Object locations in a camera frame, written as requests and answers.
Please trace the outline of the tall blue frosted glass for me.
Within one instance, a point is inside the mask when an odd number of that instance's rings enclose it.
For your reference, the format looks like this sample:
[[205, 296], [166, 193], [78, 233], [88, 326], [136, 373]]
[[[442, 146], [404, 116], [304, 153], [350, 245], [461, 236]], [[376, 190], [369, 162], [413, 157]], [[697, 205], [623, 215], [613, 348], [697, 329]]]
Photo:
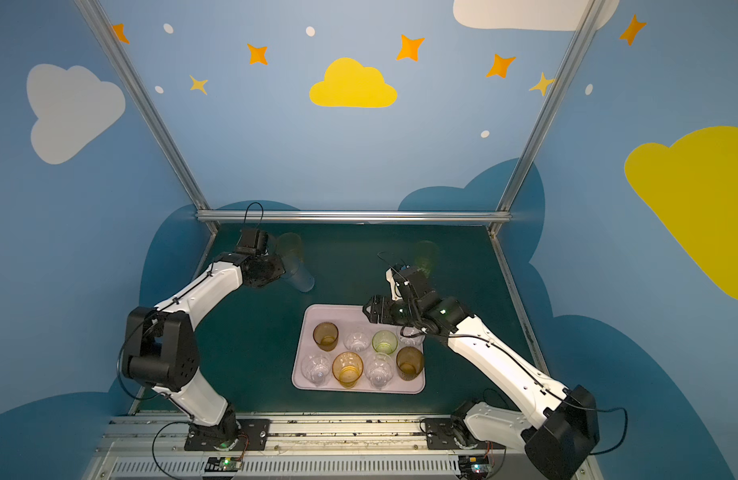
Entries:
[[314, 288], [315, 278], [298, 258], [287, 259], [284, 262], [284, 269], [282, 279], [296, 290], [307, 293]]

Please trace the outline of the short orange glass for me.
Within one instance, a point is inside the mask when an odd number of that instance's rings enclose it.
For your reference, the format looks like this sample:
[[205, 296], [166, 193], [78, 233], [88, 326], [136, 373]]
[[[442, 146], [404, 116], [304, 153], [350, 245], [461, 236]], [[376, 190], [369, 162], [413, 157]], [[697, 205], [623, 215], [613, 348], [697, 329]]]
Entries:
[[332, 363], [332, 374], [337, 382], [346, 389], [353, 388], [363, 374], [363, 360], [354, 352], [346, 351], [338, 354]]

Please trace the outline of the clear faceted glass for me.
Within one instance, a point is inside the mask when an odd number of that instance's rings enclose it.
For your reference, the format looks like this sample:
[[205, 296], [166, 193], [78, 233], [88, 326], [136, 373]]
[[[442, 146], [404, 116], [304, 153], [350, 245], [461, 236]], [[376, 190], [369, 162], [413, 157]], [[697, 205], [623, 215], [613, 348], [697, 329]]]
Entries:
[[375, 389], [385, 388], [395, 375], [395, 366], [390, 356], [371, 353], [364, 362], [364, 376]]
[[425, 334], [414, 327], [402, 327], [399, 330], [399, 342], [404, 346], [419, 348], [425, 339]]

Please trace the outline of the dark amber dimpled glass back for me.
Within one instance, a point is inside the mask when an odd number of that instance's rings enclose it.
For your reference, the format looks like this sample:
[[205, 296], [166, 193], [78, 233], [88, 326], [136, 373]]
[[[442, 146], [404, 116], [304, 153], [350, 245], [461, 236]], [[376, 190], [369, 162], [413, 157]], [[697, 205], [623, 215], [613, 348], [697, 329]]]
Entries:
[[338, 345], [339, 329], [332, 322], [321, 322], [314, 328], [312, 337], [319, 349], [330, 352]]

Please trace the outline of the right aluminium frame post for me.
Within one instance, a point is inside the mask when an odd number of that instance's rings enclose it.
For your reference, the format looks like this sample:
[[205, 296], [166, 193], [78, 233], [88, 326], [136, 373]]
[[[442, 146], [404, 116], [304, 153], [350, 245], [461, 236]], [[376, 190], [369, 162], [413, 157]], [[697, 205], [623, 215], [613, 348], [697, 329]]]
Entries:
[[543, 101], [542, 108], [540, 109], [531, 134], [498, 203], [496, 212], [506, 214], [507, 220], [495, 221], [489, 224], [488, 233], [491, 240], [497, 240], [501, 226], [510, 221], [512, 206], [550, 131], [566, 92], [592, 43], [598, 30], [599, 20], [604, 17], [604, 10], [608, 4], [609, 1], [594, 0], [589, 1], [583, 9], [580, 23], [574, 31], [559, 69], [556, 72], [556, 81], [551, 86], [551, 91], [545, 95], [545, 100]]

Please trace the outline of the left aluminium frame post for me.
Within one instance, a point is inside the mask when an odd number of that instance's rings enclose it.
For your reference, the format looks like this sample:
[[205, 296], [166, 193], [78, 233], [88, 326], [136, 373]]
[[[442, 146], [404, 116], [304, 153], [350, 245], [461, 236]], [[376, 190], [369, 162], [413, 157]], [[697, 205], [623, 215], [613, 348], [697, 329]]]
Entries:
[[75, 1], [198, 213], [211, 209], [99, 1]]

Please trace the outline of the dark amber dimpled glass front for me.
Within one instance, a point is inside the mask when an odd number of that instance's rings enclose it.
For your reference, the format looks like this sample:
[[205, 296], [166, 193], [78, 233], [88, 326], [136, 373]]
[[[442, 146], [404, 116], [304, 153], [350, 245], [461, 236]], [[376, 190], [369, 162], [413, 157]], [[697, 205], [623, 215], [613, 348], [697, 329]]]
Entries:
[[422, 373], [424, 364], [424, 354], [412, 346], [401, 348], [396, 355], [397, 372], [404, 381], [412, 381], [417, 378]]

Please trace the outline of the dark amber dimpled glass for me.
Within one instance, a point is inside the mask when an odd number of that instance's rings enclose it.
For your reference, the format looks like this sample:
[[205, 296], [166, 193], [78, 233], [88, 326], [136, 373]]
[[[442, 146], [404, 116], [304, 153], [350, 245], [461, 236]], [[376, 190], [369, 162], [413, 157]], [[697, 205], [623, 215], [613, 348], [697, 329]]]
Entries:
[[312, 337], [319, 349], [330, 352], [338, 345], [339, 329], [332, 322], [321, 322], [314, 328]]
[[417, 378], [422, 373], [424, 364], [424, 354], [412, 346], [401, 348], [396, 355], [397, 372], [404, 381], [412, 381]]

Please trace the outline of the tall green glass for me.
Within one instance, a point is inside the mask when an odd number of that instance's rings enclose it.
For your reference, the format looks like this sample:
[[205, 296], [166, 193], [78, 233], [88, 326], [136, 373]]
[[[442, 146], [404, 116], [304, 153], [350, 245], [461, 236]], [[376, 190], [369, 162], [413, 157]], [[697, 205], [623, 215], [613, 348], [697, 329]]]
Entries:
[[430, 240], [422, 240], [414, 245], [413, 265], [429, 277], [439, 263], [439, 246]]

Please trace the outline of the lilac plastic tray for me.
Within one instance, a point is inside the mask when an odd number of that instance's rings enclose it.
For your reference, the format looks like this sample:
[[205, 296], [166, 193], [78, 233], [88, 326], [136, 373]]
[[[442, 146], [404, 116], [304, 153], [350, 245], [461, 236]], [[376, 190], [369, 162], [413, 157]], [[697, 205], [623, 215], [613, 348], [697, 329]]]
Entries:
[[292, 384], [299, 390], [414, 395], [426, 380], [422, 339], [412, 329], [372, 324], [359, 306], [305, 310]]

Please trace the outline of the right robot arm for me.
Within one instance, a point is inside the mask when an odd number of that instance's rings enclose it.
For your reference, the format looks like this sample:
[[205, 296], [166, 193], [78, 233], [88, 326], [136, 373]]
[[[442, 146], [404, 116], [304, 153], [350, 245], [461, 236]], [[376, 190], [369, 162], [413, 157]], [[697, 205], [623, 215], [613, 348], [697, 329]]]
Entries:
[[509, 413], [479, 402], [462, 419], [478, 441], [522, 449], [547, 479], [571, 479], [600, 440], [598, 409], [584, 387], [573, 389], [541, 372], [493, 334], [469, 307], [442, 297], [413, 266], [386, 270], [389, 295], [364, 305], [369, 322], [434, 337], [478, 368], [518, 407]]

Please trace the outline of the small green glass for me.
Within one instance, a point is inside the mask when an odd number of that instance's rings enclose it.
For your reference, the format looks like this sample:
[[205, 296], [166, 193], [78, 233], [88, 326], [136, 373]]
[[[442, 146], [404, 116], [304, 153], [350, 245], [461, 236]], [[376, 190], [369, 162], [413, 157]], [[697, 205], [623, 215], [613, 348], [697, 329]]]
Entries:
[[372, 348], [375, 352], [392, 355], [398, 348], [398, 339], [391, 330], [380, 330], [372, 337]]

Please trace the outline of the aluminium frame post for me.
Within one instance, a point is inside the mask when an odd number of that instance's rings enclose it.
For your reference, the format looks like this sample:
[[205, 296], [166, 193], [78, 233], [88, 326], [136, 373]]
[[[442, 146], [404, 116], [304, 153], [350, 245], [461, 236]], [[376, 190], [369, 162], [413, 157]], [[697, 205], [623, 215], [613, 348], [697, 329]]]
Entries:
[[510, 221], [512, 206], [550, 131], [566, 92], [592, 43], [598, 30], [599, 20], [604, 17], [604, 10], [608, 4], [609, 1], [594, 0], [589, 1], [583, 9], [580, 23], [574, 31], [559, 69], [556, 72], [556, 81], [551, 86], [551, 91], [545, 95], [545, 100], [543, 101], [542, 108], [540, 109], [531, 134], [498, 203], [496, 212], [506, 214], [507, 220], [495, 221], [489, 224], [488, 233], [491, 240], [497, 240], [501, 226]]
[[198, 213], [211, 209], [99, 1], [75, 1]]

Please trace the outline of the tall amber glass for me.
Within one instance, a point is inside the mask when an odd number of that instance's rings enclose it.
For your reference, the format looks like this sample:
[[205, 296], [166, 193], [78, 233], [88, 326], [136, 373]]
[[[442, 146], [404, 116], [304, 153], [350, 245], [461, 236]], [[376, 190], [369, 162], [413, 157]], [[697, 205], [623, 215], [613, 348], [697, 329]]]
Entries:
[[277, 238], [276, 253], [284, 262], [302, 263], [304, 261], [301, 237], [294, 232], [287, 232]]

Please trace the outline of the back horizontal aluminium frame bar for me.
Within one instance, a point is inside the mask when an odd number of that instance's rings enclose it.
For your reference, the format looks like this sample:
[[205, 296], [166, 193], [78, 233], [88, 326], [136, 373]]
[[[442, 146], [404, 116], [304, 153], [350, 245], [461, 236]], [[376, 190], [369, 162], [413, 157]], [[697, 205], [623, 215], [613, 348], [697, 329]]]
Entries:
[[436, 224], [490, 224], [507, 223], [508, 212], [460, 211], [286, 211], [252, 209], [199, 210], [202, 222], [219, 223], [319, 223], [319, 224], [381, 224], [381, 223], [436, 223]]

